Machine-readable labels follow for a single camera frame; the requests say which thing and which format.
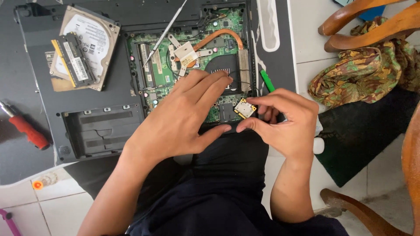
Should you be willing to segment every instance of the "dark shirt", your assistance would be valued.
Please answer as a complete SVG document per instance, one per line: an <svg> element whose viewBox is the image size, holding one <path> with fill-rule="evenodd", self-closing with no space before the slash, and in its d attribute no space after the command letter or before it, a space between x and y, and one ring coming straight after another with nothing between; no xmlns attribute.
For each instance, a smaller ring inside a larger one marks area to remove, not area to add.
<svg viewBox="0 0 420 236"><path fill-rule="evenodd" d="M140 235L348 235L338 220L317 215L302 223L270 219L261 204L264 178L190 179L168 191L127 233Z"/></svg>

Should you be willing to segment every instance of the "red screwdriver handle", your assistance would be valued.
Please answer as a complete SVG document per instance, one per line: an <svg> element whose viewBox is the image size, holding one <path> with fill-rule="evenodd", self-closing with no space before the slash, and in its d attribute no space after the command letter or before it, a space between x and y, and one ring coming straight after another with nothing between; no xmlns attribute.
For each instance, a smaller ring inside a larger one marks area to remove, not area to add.
<svg viewBox="0 0 420 236"><path fill-rule="evenodd" d="M49 143L47 139L38 131L36 131L22 116L16 115L9 119L21 133L26 133L28 141L37 146L40 150L46 148Z"/></svg>

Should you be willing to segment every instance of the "black mat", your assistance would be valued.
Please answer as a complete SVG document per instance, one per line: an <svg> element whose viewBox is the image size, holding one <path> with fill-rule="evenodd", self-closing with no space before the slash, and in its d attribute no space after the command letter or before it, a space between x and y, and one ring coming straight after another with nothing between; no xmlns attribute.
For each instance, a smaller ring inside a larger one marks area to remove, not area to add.
<svg viewBox="0 0 420 236"><path fill-rule="evenodd" d="M339 187L405 133L419 100L396 87L373 104L353 102L319 115L325 150L316 157Z"/></svg>

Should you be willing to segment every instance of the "orange cap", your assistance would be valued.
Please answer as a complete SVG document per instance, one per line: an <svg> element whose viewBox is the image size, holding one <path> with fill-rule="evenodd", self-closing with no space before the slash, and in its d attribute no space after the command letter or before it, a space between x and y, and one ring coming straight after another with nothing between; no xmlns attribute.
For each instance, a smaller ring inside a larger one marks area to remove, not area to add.
<svg viewBox="0 0 420 236"><path fill-rule="evenodd" d="M44 187L44 184L39 180L35 180L34 182L32 182L32 187L35 190L41 190Z"/></svg>

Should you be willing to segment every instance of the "black pants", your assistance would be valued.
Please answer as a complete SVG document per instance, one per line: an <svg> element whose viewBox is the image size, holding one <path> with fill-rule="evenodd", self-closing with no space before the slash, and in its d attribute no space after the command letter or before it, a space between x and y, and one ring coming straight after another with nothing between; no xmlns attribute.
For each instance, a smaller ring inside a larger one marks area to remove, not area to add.
<svg viewBox="0 0 420 236"><path fill-rule="evenodd" d="M261 177L268 155L268 145L253 132L222 136L202 153L194 155L190 165L180 165L168 158L149 173L143 183L138 211L147 209L175 185L190 178ZM81 161L64 169L93 199L114 170L117 157Z"/></svg>

